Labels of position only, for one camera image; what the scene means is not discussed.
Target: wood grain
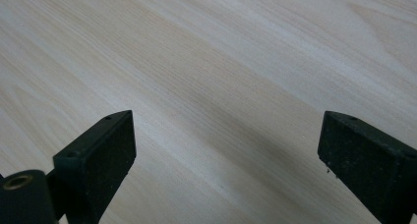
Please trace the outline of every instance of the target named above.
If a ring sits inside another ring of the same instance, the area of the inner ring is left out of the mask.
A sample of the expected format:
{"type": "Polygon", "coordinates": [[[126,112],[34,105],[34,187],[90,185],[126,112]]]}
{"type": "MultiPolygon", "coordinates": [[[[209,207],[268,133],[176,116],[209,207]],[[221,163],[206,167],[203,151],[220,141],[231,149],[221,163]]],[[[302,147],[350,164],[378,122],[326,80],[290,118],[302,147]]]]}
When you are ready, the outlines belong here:
{"type": "Polygon", "coordinates": [[[378,223],[319,160],[322,117],[417,148],[416,50],[417,0],[0,0],[0,172],[132,109],[101,223],[378,223]]]}

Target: wooden surface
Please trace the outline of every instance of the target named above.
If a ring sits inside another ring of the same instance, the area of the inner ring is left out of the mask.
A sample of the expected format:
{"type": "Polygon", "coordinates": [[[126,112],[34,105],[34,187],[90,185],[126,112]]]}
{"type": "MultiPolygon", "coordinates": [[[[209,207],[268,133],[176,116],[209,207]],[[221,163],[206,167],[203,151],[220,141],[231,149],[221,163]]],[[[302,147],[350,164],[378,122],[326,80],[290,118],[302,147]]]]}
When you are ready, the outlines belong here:
{"type": "Polygon", "coordinates": [[[417,147],[416,50],[417,0],[0,0],[0,172],[132,109],[101,223],[378,223],[319,160],[322,117],[417,147]]]}

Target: light wood board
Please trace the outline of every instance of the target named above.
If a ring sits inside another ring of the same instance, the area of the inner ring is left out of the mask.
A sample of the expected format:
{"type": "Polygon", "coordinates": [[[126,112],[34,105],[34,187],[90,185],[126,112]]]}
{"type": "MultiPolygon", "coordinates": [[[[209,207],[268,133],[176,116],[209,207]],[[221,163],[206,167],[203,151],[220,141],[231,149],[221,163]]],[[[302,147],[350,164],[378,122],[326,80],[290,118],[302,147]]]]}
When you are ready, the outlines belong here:
{"type": "Polygon", "coordinates": [[[0,0],[0,173],[132,109],[100,223],[378,223],[318,158],[326,110],[417,147],[417,0],[0,0]]]}

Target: black plastic part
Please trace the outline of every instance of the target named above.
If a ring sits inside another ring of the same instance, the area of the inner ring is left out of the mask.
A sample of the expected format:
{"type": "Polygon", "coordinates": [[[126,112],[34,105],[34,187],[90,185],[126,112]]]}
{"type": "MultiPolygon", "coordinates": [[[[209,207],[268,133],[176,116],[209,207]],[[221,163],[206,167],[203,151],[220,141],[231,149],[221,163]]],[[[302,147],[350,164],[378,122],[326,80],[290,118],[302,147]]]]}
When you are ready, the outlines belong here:
{"type": "Polygon", "coordinates": [[[369,124],[326,112],[319,156],[382,223],[409,223],[416,207],[417,151],[369,124]]]}
{"type": "MultiPolygon", "coordinates": [[[[101,119],[57,153],[53,157],[55,171],[51,177],[67,186],[68,221],[98,223],[135,157],[130,110],[101,119]]],[[[62,199],[58,197],[55,201],[62,202],[62,199]]]]}
{"type": "Polygon", "coordinates": [[[2,224],[55,224],[45,174],[37,170],[16,173],[0,181],[2,224]]]}

